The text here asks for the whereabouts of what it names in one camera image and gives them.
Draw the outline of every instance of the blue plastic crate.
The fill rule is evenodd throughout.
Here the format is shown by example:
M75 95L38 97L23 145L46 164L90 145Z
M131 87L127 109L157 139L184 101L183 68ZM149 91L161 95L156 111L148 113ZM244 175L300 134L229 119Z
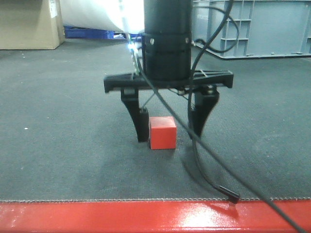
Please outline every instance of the blue plastic crate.
M131 34L131 38L136 42L141 42L142 34Z
M113 31L89 29L89 28L74 28L65 26L66 38L80 39L114 39Z

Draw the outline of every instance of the red block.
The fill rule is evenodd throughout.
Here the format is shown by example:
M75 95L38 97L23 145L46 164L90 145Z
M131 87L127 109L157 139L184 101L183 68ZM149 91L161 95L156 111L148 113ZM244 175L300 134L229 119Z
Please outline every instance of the red block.
M152 150L176 148L177 127L172 116L150 117L149 132Z

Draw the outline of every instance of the white plastic sheet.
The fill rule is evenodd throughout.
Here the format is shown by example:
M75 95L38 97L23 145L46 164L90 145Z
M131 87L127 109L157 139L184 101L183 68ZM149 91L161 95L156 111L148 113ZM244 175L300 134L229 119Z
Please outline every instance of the white plastic sheet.
M138 33L144 29L143 0L61 0L64 25Z

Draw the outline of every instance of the red frame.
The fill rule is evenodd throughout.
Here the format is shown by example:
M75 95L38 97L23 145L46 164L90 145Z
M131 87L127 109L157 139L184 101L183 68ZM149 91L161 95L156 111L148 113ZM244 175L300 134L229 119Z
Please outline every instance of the red frame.
M277 201L311 232L311 200ZM0 232L183 233L295 230L262 201L0 203Z

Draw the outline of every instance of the gray carpet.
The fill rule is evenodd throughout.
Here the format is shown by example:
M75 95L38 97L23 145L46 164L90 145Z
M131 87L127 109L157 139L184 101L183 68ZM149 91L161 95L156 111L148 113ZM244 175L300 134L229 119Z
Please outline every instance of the gray carpet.
M311 60L223 61L206 53L199 68L235 73L233 89L219 88L203 139L266 195L309 198ZM106 95L103 88L104 75L132 70L120 41L0 50L0 201L224 198L198 184L180 126L176 150L137 142L120 93ZM186 101L161 93L186 120ZM150 95L141 91L141 103ZM151 116L168 114L156 98L147 107ZM256 198L199 151L211 179L243 199Z

